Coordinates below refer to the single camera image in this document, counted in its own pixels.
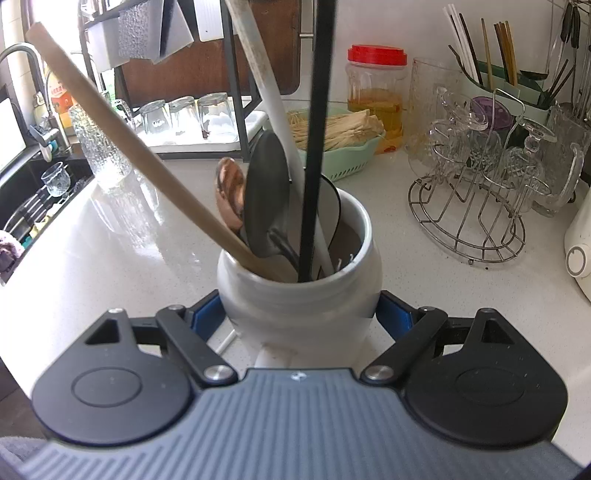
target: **white ceramic jar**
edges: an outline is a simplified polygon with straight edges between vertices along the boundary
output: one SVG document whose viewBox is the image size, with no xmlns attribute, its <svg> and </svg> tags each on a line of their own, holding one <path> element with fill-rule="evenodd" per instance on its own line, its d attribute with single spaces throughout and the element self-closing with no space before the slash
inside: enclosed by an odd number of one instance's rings
<svg viewBox="0 0 591 480">
<path fill-rule="evenodd" d="M 341 222 L 362 241 L 344 269 L 314 282 L 261 278 L 222 251 L 217 285 L 223 306 L 256 367 L 330 368 L 353 364 L 374 316 L 382 264 L 361 203 L 339 190 Z"/>
</svg>

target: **plastic jar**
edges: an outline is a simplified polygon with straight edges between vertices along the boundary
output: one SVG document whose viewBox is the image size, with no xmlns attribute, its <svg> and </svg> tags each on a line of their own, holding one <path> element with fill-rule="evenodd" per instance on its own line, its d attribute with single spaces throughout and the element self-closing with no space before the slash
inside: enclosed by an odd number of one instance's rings
<svg viewBox="0 0 591 480">
<path fill-rule="evenodd" d="M 376 153 L 394 151 L 402 144 L 401 82 L 407 75 L 404 50 L 380 45 L 353 45 L 347 54 L 349 110 L 369 109 L 384 124 L 386 138 Z"/>
</svg>

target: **faucet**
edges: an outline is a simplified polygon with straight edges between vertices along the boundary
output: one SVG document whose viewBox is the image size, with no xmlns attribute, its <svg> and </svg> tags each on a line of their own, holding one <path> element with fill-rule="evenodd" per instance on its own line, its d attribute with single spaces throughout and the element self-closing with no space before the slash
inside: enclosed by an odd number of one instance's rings
<svg viewBox="0 0 591 480">
<path fill-rule="evenodd" d="M 11 45 L 2 53 L 0 53 L 0 62 L 2 62 L 2 60 L 8 57 L 11 53 L 14 53 L 16 51 L 23 51 L 33 62 L 33 69 L 31 71 L 31 74 L 35 77 L 35 85 L 42 89 L 41 95 L 43 96 L 43 102 L 45 103 L 45 107 L 47 108 L 49 123 L 52 127 L 52 129 L 47 134 L 41 135 L 33 126 L 30 126 L 29 131 L 31 135 L 33 135 L 33 138 L 35 138 L 35 140 L 37 140 L 37 142 L 42 147 L 46 147 L 49 144 L 49 142 L 51 142 L 51 140 L 55 139 L 57 140 L 58 150 L 66 154 L 69 153 L 71 148 L 70 142 L 68 142 L 68 137 L 66 136 L 66 132 L 64 131 L 63 125 L 61 124 L 60 117 L 54 111 L 53 105 L 49 100 L 48 90 L 47 87 L 45 87 L 45 82 L 43 81 L 43 74 L 41 72 L 41 67 L 39 65 L 39 54 L 37 53 L 35 47 L 33 47 L 33 45 L 31 44 L 24 42 L 15 43 L 14 45 Z"/>
</svg>

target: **wooden chopstick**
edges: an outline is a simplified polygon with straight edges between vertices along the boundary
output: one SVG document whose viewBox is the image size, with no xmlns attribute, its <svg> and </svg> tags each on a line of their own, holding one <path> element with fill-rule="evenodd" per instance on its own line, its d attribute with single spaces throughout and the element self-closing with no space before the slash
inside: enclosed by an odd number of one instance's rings
<svg viewBox="0 0 591 480">
<path fill-rule="evenodd" d="M 515 82 L 515 66 L 513 65 L 513 57 L 511 56 L 511 47 L 509 46 L 509 36 L 507 35 L 507 28 L 503 22 L 499 23 L 501 31 L 501 38 L 503 42 L 503 51 L 505 52 L 505 59 L 509 67 L 509 83 L 514 85 Z"/>
<path fill-rule="evenodd" d="M 260 258 L 242 243 L 175 177 L 162 161 L 124 124 L 100 96 L 96 88 L 72 63 L 41 23 L 35 23 L 25 35 L 66 86 L 76 101 L 146 178 L 176 205 L 197 227 L 230 253 L 243 267 L 261 277 L 280 280 Z"/>
<path fill-rule="evenodd" d="M 486 35 L 486 24 L 484 22 L 484 18 L 480 19 L 482 21 L 482 35 L 484 36 L 484 49 L 486 53 L 486 71 L 488 73 L 488 88 L 490 91 L 495 89 L 495 84 L 492 79 L 492 63 L 491 63 L 491 50 L 488 46 L 488 36 Z"/>
<path fill-rule="evenodd" d="M 511 52 L 511 63 L 513 65 L 513 86 L 517 86 L 517 60 L 515 59 L 515 46 L 513 45 L 513 36 L 511 35 L 511 27 L 509 22 L 505 21 L 505 31 L 507 33 L 507 39 L 509 42 L 509 50 Z"/>
<path fill-rule="evenodd" d="M 503 49 L 503 35 L 501 33 L 501 25 L 495 23 L 495 33 L 496 33 L 496 40 L 499 43 L 499 50 L 501 51 L 501 59 L 503 61 L 503 69 L 505 74 L 505 81 L 509 82 L 509 65 L 507 64 L 507 59 L 505 58 L 505 50 Z"/>
</svg>

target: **white chopstick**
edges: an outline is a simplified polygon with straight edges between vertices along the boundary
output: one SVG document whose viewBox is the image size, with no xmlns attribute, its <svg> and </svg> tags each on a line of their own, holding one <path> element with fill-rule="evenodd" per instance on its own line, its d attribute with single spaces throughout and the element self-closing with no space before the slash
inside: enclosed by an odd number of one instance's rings
<svg viewBox="0 0 591 480">
<path fill-rule="evenodd" d="M 448 8 L 452 13 L 453 22 L 456 26 L 457 33 L 460 37 L 460 42 L 462 43 L 462 47 L 464 49 L 464 54 L 466 55 L 466 61 L 468 62 L 468 67 L 470 68 L 470 74 L 472 79 L 475 82 L 478 82 L 478 74 L 476 72 L 476 65 L 474 65 L 474 60 L 472 59 L 472 51 L 470 50 L 470 44 L 468 43 L 468 37 L 466 36 L 466 31 L 464 30 L 464 25 L 460 20 L 460 15 L 458 15 L 456 6 L 454 4 L 448 4 Z"/>
<path fill-rule="evenodd" d="M 462 48 L 460 38 L 457 36 L 456 26 L 453 23 L 451 14 L 447 11 L 447 7 L 443 7 L 443 14 L 445 15 L 447 22 L 449 23 L 449 26 L 452 28 L 452 36 L 456 44 L 457 54 L 460 56 L 460 60 L 462 61 L 462 66 L 464 67 L 464 70 L 466 70 L 466 73 L 470 77 L 472 77 L 472 69 L 468 66 L 468 63 L 466 61 L 466 55 L 464 53 L 464 49 Z"/>
</svg>

